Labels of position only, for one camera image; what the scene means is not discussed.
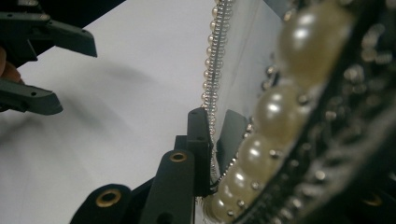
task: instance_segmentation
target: mirror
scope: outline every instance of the mirror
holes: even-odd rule
[[[354,223],[347,206],[355,201],[339,197],[354,192],[356,200],[361,171],[384,176],[392,164],[372,155],[393,154],[384,136],[394,135],[385,131],[395,127],[393,105],[371,114],[381,103],[368,101],[394,98],[394,90],[374,84],[394,83],[386,40],[395,39],[387,16],[393,5],[302,0],[287,11],[286,1],[217,4],[202,96],[216,143],[216,193],[203,199],[206,217],[318,223],[327,213],[340,218],[334,223]],[[383,121],[385,133],[375,130]]]

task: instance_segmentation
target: brass ring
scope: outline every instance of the brass ring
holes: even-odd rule
[[[107,189],[96,198],[96,205],[98,207],[110,207],[117,203],[120,198],[121,192],[118,189]]]
[[[181,162],[187,159],[187,155],[186,153],[183,152],[177,152],[171,155],[170,157],[171,161],[174,162]]]
[[[361,201],[366,203],[367,205],[374,206],[374,207],[378,207],[379,205],[382,204],[382,200],[378,195],[376,195],[374,193],[371,193],[371,195],[373,196],[373,198],[362,199]]]

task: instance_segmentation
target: hand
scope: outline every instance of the hand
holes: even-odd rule
[[[12,63],[7,62],[6,58],[6,51],[0,47],[0,78],[23,83],[17,68]]]

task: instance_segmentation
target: white surface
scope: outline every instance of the white surface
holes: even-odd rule
[[[0,224],[68,223],[95,189],[134,189],[201,104],[213,0],[128,0],[87,27],[99,58],[53,48],[20,68],[64,112],[0,114]]]

